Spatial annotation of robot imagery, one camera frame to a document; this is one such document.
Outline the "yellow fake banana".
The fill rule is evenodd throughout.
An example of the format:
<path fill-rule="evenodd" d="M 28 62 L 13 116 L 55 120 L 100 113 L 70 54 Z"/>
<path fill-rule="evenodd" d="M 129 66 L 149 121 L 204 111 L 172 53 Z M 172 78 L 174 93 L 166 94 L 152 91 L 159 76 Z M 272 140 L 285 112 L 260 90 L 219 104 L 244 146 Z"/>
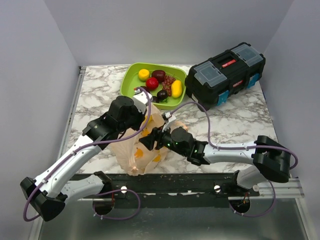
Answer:
<path fill-rule="evenodd" d="M 138 79 L 140 81 L 145 82 L 149 78 L 150 78 L 150 71 L 149 70 L 143 68 L 138 72 Z"/>

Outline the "dark fake plum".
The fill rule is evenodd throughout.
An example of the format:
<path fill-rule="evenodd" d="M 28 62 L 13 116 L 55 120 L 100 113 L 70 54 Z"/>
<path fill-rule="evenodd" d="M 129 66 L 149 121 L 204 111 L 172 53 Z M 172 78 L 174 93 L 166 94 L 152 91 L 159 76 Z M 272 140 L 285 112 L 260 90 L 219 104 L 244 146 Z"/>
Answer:
<path fill-rule="evenodd" d="M 168 97 L 169 97 L 168 92 L 165 89 L 162 89 L 156 94 L 156 102 L 157 103 L 167 102 Z"/>
<path fill-rule="evenodd" d="M 158 103 L 158 102 L 159 102 L 159 99 L 158 99 L 156 96 L 153 96 L 153 97 L 152 97 L 152 102 L 153 102 L 153 103 Z"/>

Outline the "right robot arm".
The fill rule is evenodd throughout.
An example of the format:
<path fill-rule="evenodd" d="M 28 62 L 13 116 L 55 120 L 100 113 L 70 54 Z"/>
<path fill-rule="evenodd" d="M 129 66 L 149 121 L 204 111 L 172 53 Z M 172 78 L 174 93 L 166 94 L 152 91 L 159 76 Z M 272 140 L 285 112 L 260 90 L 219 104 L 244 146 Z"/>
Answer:
<path fill-rule="evenodd" d="M 241 196 L 254 185 L 265 181 L 287 183 L 290 177 L 292 153 L 271 138 L 260 135 L 255 141 L 240 144 L 212 146 L 200 141 L 184 128 L 162 130 L 152 129 L 151 133 L 139 139 L 148 150 L 168 148 L 196 166 L 217 163 L 241 163 L 249 167 L 237 170 L 230 191 Z"/>

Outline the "red fake grapes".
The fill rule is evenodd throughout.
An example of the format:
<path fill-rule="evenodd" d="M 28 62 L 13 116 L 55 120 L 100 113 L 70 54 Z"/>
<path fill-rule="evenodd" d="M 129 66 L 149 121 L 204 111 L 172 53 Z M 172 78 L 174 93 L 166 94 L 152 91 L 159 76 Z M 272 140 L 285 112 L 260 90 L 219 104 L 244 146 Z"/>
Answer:
<path fill-rule="evenodd" d="M 162 89 L 167 92 L 169 97 L 172 96 L 172 84 L 174 83 L 175 80 L 176 80 L 175 77 L 173 77 L 171 75 L 165 75 L 164 76 L 164 80 L 161 83 L 162 84 Z"/>

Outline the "red fake pomegranate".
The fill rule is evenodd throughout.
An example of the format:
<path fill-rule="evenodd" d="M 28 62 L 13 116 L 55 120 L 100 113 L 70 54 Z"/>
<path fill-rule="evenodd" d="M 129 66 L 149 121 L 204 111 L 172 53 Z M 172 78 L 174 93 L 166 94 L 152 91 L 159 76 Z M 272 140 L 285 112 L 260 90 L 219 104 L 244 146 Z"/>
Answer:
<path fill-rule="evenodd" d="M 150 77 L 146 82 L 145 86 L 149 91 L 154 91 L 155 89 L 158 88 L 159 82 L 155 77 Z"/>

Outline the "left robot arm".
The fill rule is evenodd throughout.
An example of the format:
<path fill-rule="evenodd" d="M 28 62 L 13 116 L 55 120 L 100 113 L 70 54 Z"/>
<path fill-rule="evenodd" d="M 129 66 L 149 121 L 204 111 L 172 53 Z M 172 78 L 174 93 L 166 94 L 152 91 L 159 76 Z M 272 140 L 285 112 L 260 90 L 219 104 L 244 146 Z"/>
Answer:
<path fill-rule="evenodd" d="M 109 144 L 120 142 L 119 134 L 128 129 L 140 133 L 150 118 L 151 95 L 138 93 L 132 98 L 118 96 L 107 112 L 90 121 L 73 146 L 51 167 L 35 178 L 26 177 L 20 187 L 26 198 L 23 219 L 29 206 L 46 222 L 57 217 L 71 202 L 91 195 L 107 197 L 110 179 L 95 172 L 82 180 L 72 180 L 75 173 Z"/>

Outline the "yellow fake mango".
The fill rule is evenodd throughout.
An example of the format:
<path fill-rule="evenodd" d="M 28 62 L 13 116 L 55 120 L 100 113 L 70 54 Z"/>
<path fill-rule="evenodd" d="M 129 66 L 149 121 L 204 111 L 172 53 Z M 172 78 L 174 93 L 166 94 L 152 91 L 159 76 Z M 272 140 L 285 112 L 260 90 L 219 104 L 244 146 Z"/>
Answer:
<path fill-rule="evenodd" d="M 171 85 L 171 96 L 173 98 L 179 98 L 182 95 L 183 87 L 180 80 L 175 80 Z"/>

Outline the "dark brown fake pepper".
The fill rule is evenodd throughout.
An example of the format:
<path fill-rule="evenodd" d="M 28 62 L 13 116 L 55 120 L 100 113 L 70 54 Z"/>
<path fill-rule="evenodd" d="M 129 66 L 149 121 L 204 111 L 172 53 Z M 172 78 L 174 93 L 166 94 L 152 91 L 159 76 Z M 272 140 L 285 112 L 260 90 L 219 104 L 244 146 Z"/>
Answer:
<path fill-rule="evenodd" d="M 148 87 L 146 87 L 146 86 L 141 86 L 141 88 L 145 89 L 147 92 L 150 93 L 150 89 L 149 89 Z"/>

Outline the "orange plastic bag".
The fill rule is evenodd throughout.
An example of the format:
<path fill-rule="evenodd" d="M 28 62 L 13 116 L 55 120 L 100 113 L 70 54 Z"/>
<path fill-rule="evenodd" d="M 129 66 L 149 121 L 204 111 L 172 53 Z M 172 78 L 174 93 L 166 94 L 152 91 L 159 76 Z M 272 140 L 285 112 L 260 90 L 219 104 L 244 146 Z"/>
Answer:
<path fill-rule="evenodd" d="M 139 139 L 151 133 L 155 127 L 161 127 L 165 121 L 162 113 L 154 105 L 151 106 L 151 115 L 146 127 L 135 137 L 111 143 L 113 153 L 120 167 L 131 176 L 149 174 L 163 161 L 169 150 L 165 147 L 160 150 L 148 150 Z"/>

